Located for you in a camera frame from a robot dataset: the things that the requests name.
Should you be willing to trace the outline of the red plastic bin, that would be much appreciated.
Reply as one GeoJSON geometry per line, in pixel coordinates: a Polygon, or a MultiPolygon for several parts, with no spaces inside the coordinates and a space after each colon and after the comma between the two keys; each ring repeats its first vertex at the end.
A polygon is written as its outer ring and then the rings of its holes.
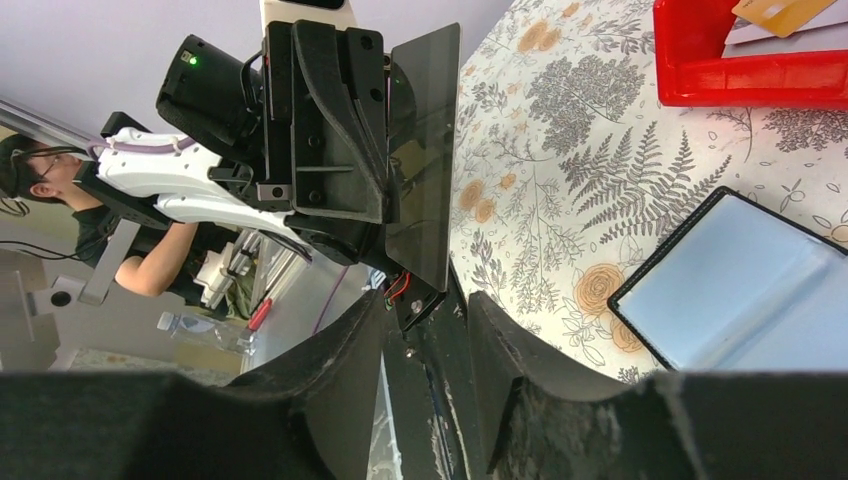
{"type": "Polygon", "coordinates": [[[724,58],[734,1],[656,1],[657,94],[673,107],[845,110],[847,51],[724,58]]]}

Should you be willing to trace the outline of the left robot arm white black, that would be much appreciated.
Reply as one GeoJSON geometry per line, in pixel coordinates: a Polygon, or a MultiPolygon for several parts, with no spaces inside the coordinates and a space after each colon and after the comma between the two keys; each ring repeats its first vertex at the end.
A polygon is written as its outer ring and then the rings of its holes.
{"type": "Polygon", "coordinates": [[[155,135],[114,115],[76,183],[120,217],[155,229],[223,221],[387,273],[400,188],[392,141],[417,109],[402,66],[426,38],[383,48],[379,32],[274,21],[252,57],[190,35],[156,98],[175,128],[155,135]]]}

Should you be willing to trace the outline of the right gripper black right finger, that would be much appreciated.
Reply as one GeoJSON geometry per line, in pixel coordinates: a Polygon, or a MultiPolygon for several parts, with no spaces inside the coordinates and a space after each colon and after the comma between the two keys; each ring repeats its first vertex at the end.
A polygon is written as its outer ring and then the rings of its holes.
{"type": "Polygon", "coordinates": [[[626,384],[468,300],[481,444],[497,479],[843,479],[840,373],[655,373],[626,384]]]}

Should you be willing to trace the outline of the gold VIP card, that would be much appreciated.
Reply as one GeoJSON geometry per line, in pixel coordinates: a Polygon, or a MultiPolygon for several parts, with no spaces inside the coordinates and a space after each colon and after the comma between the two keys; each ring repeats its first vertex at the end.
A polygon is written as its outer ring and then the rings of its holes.
{"type": "Polygon", "coordinates": [[[817,18],[835,3],[834,0],[746,0],[739,1],[731,12],[780,38],[818,28],[817,18]]]}

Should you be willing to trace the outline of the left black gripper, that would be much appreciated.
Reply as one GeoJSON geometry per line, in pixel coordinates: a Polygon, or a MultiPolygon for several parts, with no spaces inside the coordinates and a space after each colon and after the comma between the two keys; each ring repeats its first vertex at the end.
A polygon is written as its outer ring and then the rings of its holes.
{"type": "Polygon", "coordinates": [[[247,60],[190,35],[156,109],[221,158],[209,177],[236,199],[283,214],[341,264],[404,271],[385,248],[395,195],[383,47],[377,31],[308,20],[270,23],[247,60]]]}

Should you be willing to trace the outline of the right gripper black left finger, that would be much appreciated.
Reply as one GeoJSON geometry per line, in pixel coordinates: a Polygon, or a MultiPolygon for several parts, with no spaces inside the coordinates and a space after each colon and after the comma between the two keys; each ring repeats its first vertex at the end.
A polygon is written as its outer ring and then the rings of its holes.
{"type": "Polygon", "coordinates": [[[5,479],[363,479],[387,314],[369,291],[225,386],[168,371],[5,374],[5,479]]]}

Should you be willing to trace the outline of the black card holder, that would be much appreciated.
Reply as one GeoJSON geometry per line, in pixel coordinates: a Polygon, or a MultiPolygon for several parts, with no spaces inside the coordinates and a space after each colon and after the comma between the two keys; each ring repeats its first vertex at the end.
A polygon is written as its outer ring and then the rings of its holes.
{"type": "Polygon", "coordinates": [[[727,187],[608,304],[671,370],[847,368],[846,248],[727,187]]]}

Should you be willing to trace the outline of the dark grey card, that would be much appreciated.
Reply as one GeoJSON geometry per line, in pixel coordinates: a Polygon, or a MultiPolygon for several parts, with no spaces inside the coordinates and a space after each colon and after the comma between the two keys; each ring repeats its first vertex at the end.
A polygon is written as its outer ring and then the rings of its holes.
{"type": "Polygon", "coordinates": [[[393,48],[389,69],[386,253],[437,291],[447,288],[461,40],[448,24],[393,48]]]}

